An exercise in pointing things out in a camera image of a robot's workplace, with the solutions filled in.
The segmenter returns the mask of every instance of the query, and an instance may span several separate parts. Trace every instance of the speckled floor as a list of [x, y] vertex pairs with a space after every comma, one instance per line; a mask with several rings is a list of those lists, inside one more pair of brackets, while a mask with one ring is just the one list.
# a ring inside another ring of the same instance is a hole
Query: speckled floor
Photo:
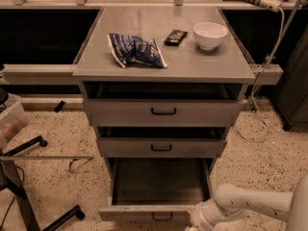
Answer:
[[[267, 99], [258, 100], [262, 116], [269, 127], [269, 138], [264, 142], [246, 141], [238, 135], [240, 130], [250, 140], [262, 140], [266, 126], [257, 114], [243, 110], [228, 135], [228, 144], [211, 174], [213, 189], [221, 183], [233, 183], [252, 190], [289, 192], [308, 172], [308, 128], [294, 127], [290, 132], [282, 129], [282, 120]], [[31, 200], [40, 228], [43, 229], [67, 210], [80, 205], [86, 218], [73, 218], [59, 230], [63, 231], [184, 231], [182, 222], [104, 222], [97, 210], [107, 205], [109, 174], [100, 158], [93, 129], [81, 109], [64, 108], [53, 112], [27, 108], [30, 123], [12, 140], [4, 152], [37, 135], [42, 135], [48, 146], [33, 146], [22, 155], [31, 156], [93, 156], [91, 161], [77, 161], [69, 170], [69, 161], [15, 161], [25, 172], [24, 187]], [[13, 194], [0, 192], [0, 221]], [[234, 222], [221, 223], [215, 231], [285, 230], [285, 224], [259, 214]], [[15, 202], [7, 216], [3, 231], [25, 230], [18, 205]]]

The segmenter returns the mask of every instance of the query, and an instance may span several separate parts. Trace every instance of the transparent plastic bin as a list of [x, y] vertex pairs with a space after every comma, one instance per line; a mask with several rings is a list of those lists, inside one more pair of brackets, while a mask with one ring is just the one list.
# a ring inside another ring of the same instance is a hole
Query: transparent plastic bin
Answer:
[[21, 97], [9, 93], [6, 109], [0, 113], [0, 149], [24, 126], [29, 119], [23, 110]]

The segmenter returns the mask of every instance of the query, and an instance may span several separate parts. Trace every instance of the black metal stand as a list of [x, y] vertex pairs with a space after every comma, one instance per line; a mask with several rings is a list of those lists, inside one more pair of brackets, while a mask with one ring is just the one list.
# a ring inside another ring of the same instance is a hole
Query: black metal stand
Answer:
[[[28, 142], [21, 144], [19, 147], [5, 154], [0, 153], [0, 155], [10, 157], [38, 142], [39, 145], [42, 147], [45, 147], [47, 145], [47, 141], [45, 141], [41, 136], [38, 136]], [[0, 192], [6, 188], [16, 195], [19, 209], [27, 231], [40, 231], [39, 223], [31, 207], [29, 198], [22, 186], [22, 181], [20, 180], [19, 174], [17, 172], [13, 160], [11, 161], [0, 160]], [[56, 230], [57, 228], [59, 228], [61, 225], [63, 225], [65, 222], [67, 222], [73, 217], [76, 217], [77, 219], [83, 219], [85, 217], [85, 214], [81, 211], [78, 205], [76, 205], [74, 208], [72, 208], [70, 211], [65, 213], [57, 220], [55, 220], [48, 227], [44, 228], [43, 231]]]

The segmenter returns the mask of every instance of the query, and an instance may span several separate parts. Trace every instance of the white bowl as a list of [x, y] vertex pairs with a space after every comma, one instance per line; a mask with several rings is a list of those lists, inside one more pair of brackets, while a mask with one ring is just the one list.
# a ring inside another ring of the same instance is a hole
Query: white bowl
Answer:
[[193, 27], [196, 43], [205, 50], [218, 47], [228, 35], [228, 29], [214, 22], [201, 22]]

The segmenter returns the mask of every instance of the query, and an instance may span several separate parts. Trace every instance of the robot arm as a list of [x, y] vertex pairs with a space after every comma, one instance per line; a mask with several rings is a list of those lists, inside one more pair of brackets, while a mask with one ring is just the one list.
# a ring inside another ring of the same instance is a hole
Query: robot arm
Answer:
[[300, 180], [295, 193], [220, 185], [214, 198], [192, 208], [192, 228], [187, 231], [211, 231], [220, 222], [246, 217], [248, 210], [288, 222], [287, 231], [308, 231], [308, 175]]

